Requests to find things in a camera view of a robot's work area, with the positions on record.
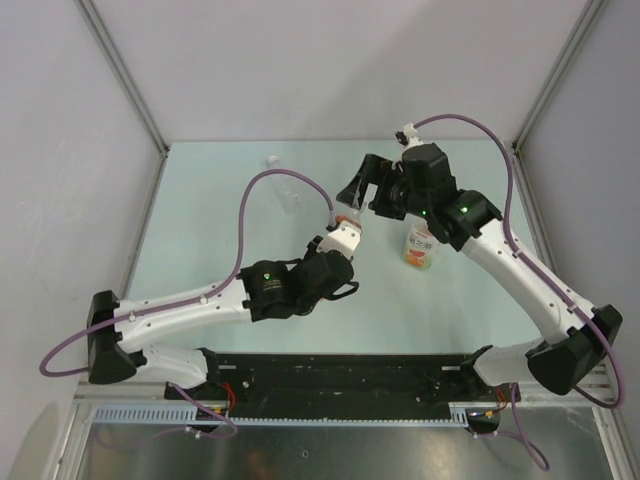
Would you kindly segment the orange label tea bottle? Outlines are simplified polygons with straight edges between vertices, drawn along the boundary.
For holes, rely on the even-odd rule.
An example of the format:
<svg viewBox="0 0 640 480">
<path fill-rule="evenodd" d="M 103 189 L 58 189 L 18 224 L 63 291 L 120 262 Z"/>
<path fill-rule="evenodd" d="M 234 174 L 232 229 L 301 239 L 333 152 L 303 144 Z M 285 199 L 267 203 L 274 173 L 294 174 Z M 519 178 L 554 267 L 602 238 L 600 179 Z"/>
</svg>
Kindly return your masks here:
<svg viewBox="0 0 640 480">
<path fill-rule="evenodd" d="M 337 224 L 340 224 L 344 221 L 347 221 L 357 227 L 358 229 L 362 229 L 362 211 L 358 209 L 352 208 L 340 208 L 335 215 L 335 220 Z"/>
</svg>

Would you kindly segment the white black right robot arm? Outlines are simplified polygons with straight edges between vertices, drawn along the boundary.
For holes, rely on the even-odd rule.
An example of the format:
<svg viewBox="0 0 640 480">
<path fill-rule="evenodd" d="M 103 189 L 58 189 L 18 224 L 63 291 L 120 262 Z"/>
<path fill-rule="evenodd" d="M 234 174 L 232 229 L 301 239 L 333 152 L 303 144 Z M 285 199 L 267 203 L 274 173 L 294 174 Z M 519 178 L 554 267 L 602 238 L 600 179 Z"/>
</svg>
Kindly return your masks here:
<svg viewBox="0 0 640 480">
<path fill-rule="evenodd" d="M 446 154 L 435 144 L 406 148 L 400 161 L 368 154 L 337 201 L 364 205 L 378 216 L 402 220 L 414 215 L 442 244 L 488 272 L 521 306 L 540 336 L 511 347 L 487 346 L 471 358 L 461 376 L 463 393 L 484 401 L 497 385 L 536 381 L 566 395 L 606 356 L 622 324 L 619 311 L 596 307 L 560 282 L 513 236 L 500 210 L 476 190 L 457 186 Z"/>
</svg>

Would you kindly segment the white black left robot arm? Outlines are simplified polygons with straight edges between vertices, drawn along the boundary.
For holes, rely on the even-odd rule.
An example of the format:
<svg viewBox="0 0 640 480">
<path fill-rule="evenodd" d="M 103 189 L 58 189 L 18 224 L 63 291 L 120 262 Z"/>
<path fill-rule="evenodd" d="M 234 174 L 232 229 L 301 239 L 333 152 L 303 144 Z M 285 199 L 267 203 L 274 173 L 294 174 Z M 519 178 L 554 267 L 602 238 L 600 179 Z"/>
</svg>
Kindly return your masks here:
<svg viewBox="0 0 640 480">
<path fill-rule="evenodd" d="M 199 399 L 214 397 L 221 387 L 214 353 L 181 350 L 164 340 L 198 327 L 305 316 L 321 300 L 349 296 L 359 287 L 352 266 L 359 243 L 359 233 L 347 229 L 317 236 L 303 258 L 259 261 L 223 290 L 201 288 L 145 302 L 119 300 L 110 290 L 95 294 L 87 321 L 97 329 L 88 339 L 90 383 L 166 381 Z"/>
</svg>

